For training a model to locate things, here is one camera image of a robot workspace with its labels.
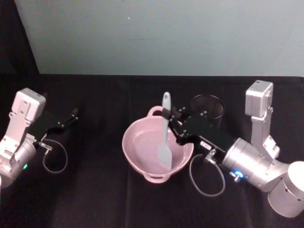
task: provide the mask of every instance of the blue led light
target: blue led light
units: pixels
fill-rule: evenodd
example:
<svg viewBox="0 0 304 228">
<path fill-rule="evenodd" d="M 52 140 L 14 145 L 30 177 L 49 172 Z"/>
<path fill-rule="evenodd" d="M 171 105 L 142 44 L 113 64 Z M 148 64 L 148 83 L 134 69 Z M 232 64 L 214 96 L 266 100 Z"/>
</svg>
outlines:
<svg viewBox="0 0 304 228">
<path fill-rule="evenodd" d="M 244 175 L 240 171 L 235 171 L 234 172 L 236 175 L 238 175 L 240 178 L 243 178 Z"/>
</svg>

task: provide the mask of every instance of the light blue wall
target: light blue wall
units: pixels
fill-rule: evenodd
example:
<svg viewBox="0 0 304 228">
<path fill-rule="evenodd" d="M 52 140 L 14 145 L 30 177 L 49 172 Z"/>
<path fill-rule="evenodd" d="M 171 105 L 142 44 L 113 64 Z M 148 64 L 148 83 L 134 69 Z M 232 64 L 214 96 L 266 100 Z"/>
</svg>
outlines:
<svg viewBox="0 0 304 228">
<path fill-rule="evenodd" d="M 40 73 L 303 76 L 303 0 L 15 0 Z"/>
</svg>

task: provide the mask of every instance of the gray spatula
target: gray spatula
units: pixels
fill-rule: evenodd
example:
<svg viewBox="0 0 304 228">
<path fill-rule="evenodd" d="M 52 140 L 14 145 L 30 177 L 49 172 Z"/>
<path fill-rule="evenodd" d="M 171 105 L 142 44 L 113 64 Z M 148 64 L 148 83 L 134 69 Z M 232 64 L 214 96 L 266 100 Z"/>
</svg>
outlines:
<svg viewBox="0 0 304 228">
<path fill-rule="evenodd" d="M 162 107 L 171 110 L 171 96 L 169 92 L 165 92 L 162 98 Z M 163 144 L 157 150 L 157 158 L 161 164 L 168 169 L 172 168 L 172 152 L 167 144 L 169 120 L 163 119 Z"/>
</svg>

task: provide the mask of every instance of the cable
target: cable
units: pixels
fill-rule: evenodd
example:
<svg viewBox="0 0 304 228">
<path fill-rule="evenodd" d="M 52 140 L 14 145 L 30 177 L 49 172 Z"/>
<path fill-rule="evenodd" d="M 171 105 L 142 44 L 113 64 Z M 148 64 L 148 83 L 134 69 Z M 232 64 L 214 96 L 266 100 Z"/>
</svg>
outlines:
<svg viewBox="0 0 304 228">
<path fill-rule="evenodd" d="M 197 157 L 200 157 L 200 156 L 203 156 L 203 155 L 202 155 L 202 154 L 197 154 L 197 155 L 195 155 L 195 156 L 192 158 L 191 162 L 190 162 L 189 174 L 190 174 L 191 181 L 192 181 L 194 187 L 196 188 L 196 190 L 197 190 L 200 194 L 202 194 L 202 195 L 204 195 L 204 196 L 207 196 L 207 197 L 216 197 L 216 196 L 219 196 L 220 194 L 222 194 L 222 193 L 224 192 L 224 190 L 225 190 L 225 188 L 226 188 L 226 183 L 225 183 L 225 177 L 224 177 L 224 175 L 223 175 L 223 172 L 222 172 L 222 170 L 219 168 L 219 166 L 218 166 L 216 163 L 214 164 L 214 166 L 218 169 L 219 174 L 220 174 L 220 176 L 221 176 L 221 178 L 222 178 L 222 181 L 223 181 L 223 188 L 222 188 L 222 190 L 221 190 L 220 192 L 218 192 L 218 193 L 216 193 L 216 194 L 207 194 L 207 193 L 203 192 L 202 190 L 200 190 L 200 189 L 198 188 L 197 184 L 196 184 L 195 181 L 194 181 L 194 178 L 193 178 L 193 176 L 192 176 L 192 163 L 193 163 L 193 161 L 194 161 Z"/>
<path fill-rule="evenodd" d="M 66 156 L 66 163 L 65 163 L 64 167 L 63 167 L 61 170 L 59 170 L 59 171 L 52 171 L 52 170 L 50 170 L 50 169 L 46 166 L 46 163 L 45 163 L 46 156 L 47 156 L 47 154 L 48 154 L 48 152 L 49 152 L 49 151 L 47 151 L 47 152 L 44 154 L 44 156 L 43 156 L 43 160 L 42 160 L 43 167 L 44 167 L 48 172 L 53 173 L 53 174 L 59 174 L 59 173 L 63 172 L 63 171 L 66 169 L 66 167 L 67 167 L 67 151 L 66 151 L 66 149 L 64 148 L 64 146 L 63 146 L 62 144 L 60 144 L 59 142 L 57 142 L 57 141 L 55 141 L 55 140 L 52 140 L 52 139 L 45 139 L 44 141 L 49 141 L 49 142 L 57 143 L 57 144 L 63 149 L 63 151 L 64 151 L 64 153 L 65 153 L 65 156 Z"/>
</svg>

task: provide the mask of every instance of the table surface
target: table surface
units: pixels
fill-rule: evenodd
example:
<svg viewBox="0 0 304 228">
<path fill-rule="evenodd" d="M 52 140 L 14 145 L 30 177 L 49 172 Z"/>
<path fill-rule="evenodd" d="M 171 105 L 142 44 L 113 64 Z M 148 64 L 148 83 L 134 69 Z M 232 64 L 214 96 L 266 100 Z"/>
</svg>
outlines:
<svg viewBox="0 0 304 228">
<path fill-rule="evenodd" d="M 189 164 L 166 183 L 151 184 L 122 151 L 125 130 L 161 105 L 165 91 L 177 107 L 198 94 L 216 95 L 227 105 L 221 128 L 250 141 L 245 92 L 257 79 L 275 85 L 271 135 L 281 148 L 278 159 L 304 161 L 304 80 L 299 77 L 1 75 L 1 135 L 15 93 L 25 87 L 48 92 L 45 110 L 59 118 L 75 106 L 80 113 L 77 124 L 55 136 L 67 149 L 67 169 L 59 175 L 47 173 L 39 149 L 14 185 L 2 190 L 0 227 L 303 227 L 304 213 L 293 219 L 279 216 L 267 194 L 243 181 L 236 184 L 227 174 L 225 192 L 206 198 L 193 187 Z M 220 190 L 213 167 L 197 161 L 193 172 L 202 189 Z"/>
</svg>

